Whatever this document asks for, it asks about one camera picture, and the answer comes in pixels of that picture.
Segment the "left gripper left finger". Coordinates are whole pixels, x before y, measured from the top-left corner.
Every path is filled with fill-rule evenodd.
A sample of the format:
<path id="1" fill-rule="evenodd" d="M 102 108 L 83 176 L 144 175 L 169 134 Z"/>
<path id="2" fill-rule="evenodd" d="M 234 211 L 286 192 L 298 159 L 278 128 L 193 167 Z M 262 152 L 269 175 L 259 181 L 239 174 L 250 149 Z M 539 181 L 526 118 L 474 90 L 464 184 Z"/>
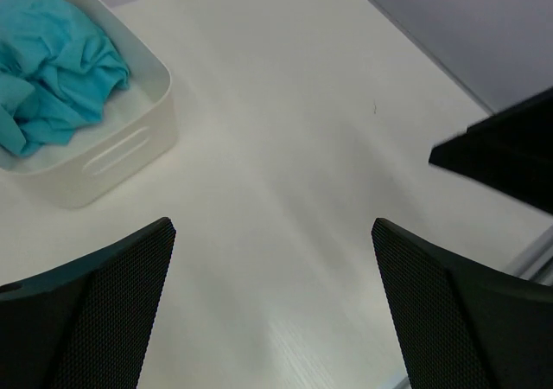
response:
<path id="1" fill-rule="evenodd" d="M 1 288 L 3 388 L 135 388 L 168 274 L 168 217 Z"/>

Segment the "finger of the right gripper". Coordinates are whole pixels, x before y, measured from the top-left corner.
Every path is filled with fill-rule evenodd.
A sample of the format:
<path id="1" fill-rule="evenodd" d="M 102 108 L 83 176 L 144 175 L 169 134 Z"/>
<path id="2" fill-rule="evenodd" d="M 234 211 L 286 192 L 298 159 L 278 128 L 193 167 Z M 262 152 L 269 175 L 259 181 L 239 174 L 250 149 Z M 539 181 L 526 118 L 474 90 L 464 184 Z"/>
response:
<path id="1" fill-rule="evenodd" d="M 437 144 L 429 164 L 552 213 L 552 90 L 549 88 Z"/>

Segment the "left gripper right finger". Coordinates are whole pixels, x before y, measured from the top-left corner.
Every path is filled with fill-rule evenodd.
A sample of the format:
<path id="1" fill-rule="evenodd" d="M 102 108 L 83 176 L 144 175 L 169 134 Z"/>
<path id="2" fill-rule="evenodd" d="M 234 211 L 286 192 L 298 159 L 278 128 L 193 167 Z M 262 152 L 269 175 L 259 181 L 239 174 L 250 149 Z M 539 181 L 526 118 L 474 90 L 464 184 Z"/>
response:
<path id="1" fill-rule="evenodd" d="M 384 218 L 372 243 L 413 388 L 550 388 L 552 289 Z"/>

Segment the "turquoise t shirt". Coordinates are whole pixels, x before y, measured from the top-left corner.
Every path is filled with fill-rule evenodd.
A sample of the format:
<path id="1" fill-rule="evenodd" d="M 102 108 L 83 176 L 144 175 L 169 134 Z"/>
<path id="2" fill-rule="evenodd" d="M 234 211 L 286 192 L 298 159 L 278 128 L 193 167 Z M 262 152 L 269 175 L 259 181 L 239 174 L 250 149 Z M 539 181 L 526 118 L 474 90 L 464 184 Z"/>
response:
<path id="1" fill-rule="evenodd" d="M 31 156 L 102 122 L 130 86 L 109 36 L 65 0 L 1 0 L 1 146 Z"/>

